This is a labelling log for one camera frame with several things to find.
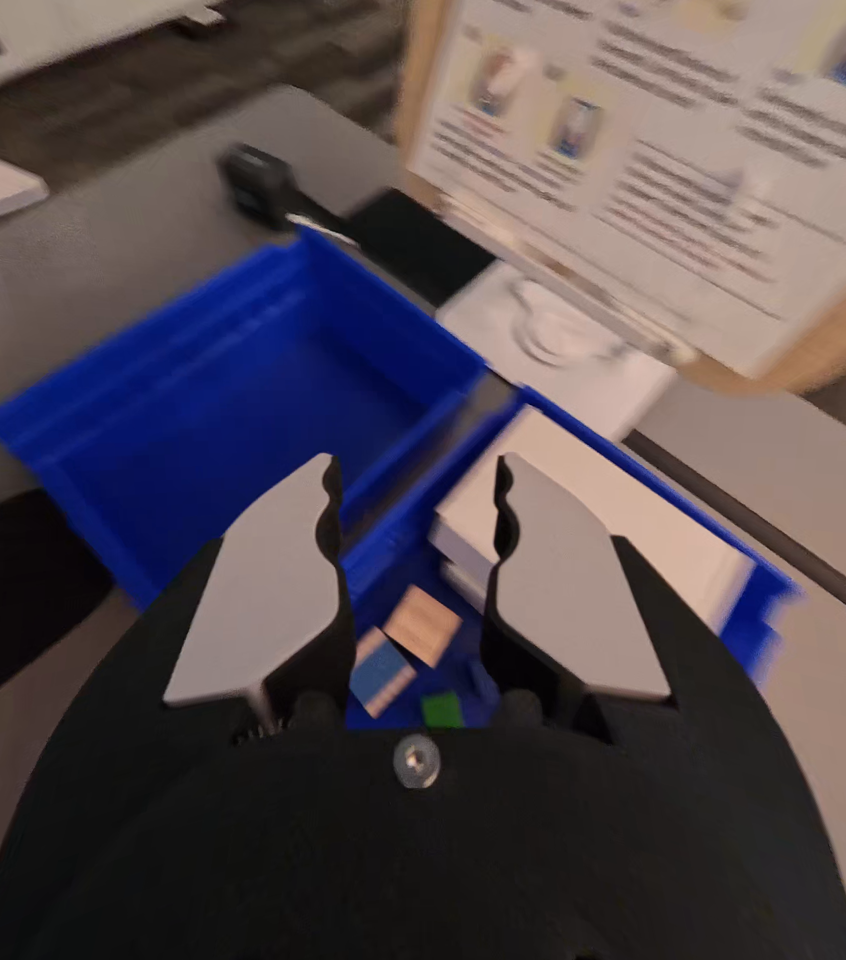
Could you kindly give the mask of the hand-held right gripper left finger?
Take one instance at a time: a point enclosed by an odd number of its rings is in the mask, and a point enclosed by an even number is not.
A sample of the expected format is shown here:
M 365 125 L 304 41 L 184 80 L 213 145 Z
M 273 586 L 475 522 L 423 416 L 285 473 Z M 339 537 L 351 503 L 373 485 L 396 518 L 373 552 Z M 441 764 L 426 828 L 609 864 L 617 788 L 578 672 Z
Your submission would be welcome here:
M 323 452 L 232 523 L 169 675 L 168 708 L 240 701 L 263 732 L 342 726 L 356 631 L 341 504 L 340 463 Z

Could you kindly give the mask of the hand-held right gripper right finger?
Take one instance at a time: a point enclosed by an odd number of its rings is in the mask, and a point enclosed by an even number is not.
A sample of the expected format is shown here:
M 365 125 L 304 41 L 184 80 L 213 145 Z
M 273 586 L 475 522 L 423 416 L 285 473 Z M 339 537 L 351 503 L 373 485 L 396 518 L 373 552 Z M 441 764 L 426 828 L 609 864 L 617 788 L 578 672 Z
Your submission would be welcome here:
M 586 726 L 597 696 L 669 702 L 669 680 L 599 518 L 516 453 L 497 460 L 494 504 L 498 560 L 479 651 L 501 694 L 532 695 L 543 721 L 559 727 Z

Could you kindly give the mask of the white cardboard mailer box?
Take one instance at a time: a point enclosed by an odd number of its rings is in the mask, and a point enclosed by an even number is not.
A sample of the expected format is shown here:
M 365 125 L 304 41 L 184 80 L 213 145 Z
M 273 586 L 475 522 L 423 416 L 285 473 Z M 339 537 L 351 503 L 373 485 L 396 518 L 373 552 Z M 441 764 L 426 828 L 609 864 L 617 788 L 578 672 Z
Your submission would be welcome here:
M 516 453 L 640 550 L 720 634 L 754 562 L 537 409 L 526 405 L 435 508 L 430 543 L 485 594 L 498 553 L 498 458 Z
M 441 560 L 440 574 L 444 582 L 474 610 L 481 614 L 485 611 L 487 586 L 484 582 L 474 578 L 449 558 Z

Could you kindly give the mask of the blue-faced wooden cube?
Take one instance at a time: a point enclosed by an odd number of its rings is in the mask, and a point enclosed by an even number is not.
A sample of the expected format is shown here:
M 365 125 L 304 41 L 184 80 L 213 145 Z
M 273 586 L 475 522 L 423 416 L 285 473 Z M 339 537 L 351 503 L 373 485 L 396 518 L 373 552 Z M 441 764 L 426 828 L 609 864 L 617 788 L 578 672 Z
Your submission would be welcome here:
M 357 641 L 349 690 L 372 720 L 378 720 L 416 678 L 416 668 L 380 628 L 372 627 Z

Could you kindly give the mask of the plain wooden cube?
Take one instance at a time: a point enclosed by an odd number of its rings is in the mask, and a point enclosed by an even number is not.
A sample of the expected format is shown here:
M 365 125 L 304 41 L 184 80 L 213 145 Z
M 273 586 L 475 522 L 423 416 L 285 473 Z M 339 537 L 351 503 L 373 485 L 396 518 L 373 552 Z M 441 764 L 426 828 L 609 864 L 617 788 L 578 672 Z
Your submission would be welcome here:
M 435 669 L 462 625 L 462 618 L 417 585 L 410 585 L 381 630 L 425 666 Z

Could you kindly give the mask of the blue plastic bin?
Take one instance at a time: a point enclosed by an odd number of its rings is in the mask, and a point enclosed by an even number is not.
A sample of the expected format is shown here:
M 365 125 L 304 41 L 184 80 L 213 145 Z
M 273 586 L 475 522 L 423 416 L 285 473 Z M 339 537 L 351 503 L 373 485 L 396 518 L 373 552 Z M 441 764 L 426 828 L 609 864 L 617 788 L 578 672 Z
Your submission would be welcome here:
M 437 549 L 429 542 L 429 531 L 438 501 L 448 494 L 464 474 L 525 409 L 536 409 L 544 417 L 567 429 L 598 456 L 652 490 L 659 501 L 690 517 L 730 548 L 747 557 L 751 566 L 733 586 L 729 599 L 719 603 L 717 626 L 721 638 L 736 661 L 754 682 L 769 664 L 779 641 L 772 622 L 785 602 L 794 600 L 800 588 L 781 570 L 745 544 L 708 512 L 680 493 L 674 484 L 639 460 L 625 446 L 602 438 L 533 390 L 516 390 L 493 409 L 477 410 L 476 397 L 487 381 L 481 381 L 446 426 L 437 429 L 436 440 L 424 443 L 413 454 L 410 466 L 397 472 L 400 484 L 389 491 L 391 502 L 381 495 L 374 500 L 347 498 L 340 511 L 344 528 L 341 565 L 346 575 L 357 636 L 372 627 L 381 627 L 405 591 L 420 586 L 423 591 L 462 618 L 449 651 L 435 668 L 413 659 L 417 674 L 379 718 L 372 718 L 350 694 L 345 725 L 350 730 L 415 729 L 425 724 L 421 701 L 453 692 L 460 704 L 466 727 L 488 724 L 499 694 L 489 694 L 474 682 L 470 666 L 478 658 L 481 614 L 446 583 L 438 571 Z
M 312 231 L 267 246 L 0 404 L 23 464 L 138 610 L 318 453 L 351 529 L 488 365 Z

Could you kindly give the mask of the green wooden cube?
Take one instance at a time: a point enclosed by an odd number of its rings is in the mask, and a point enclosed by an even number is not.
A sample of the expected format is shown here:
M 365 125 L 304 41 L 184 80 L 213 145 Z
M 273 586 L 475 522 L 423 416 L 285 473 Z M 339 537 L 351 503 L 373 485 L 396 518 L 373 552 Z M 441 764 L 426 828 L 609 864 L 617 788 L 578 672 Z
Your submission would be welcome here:
M 430 730 L 464 729 L 462 704 L 454 691 L 432 693 L 420 699 L 424 726 Z

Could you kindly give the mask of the black mat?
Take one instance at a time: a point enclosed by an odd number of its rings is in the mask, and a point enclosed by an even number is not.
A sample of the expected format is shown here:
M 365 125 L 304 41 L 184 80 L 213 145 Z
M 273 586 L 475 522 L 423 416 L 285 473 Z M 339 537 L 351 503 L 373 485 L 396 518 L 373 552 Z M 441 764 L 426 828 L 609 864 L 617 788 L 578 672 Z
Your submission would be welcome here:
M 84 621 L 114 585 L 45 491 L 0 502 L 0 687 Z

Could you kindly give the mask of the black table clamp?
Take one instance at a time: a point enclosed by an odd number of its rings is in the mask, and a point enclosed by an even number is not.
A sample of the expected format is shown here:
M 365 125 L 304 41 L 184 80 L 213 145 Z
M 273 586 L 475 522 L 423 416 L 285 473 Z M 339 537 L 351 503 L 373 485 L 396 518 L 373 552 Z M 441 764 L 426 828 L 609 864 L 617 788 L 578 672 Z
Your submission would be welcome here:
M 305 194 L 283 159 L 235 143 L 216 158 L 215 166 L 236 210 L 271 232 L 306 229 L 359 249 L 346 222 Z

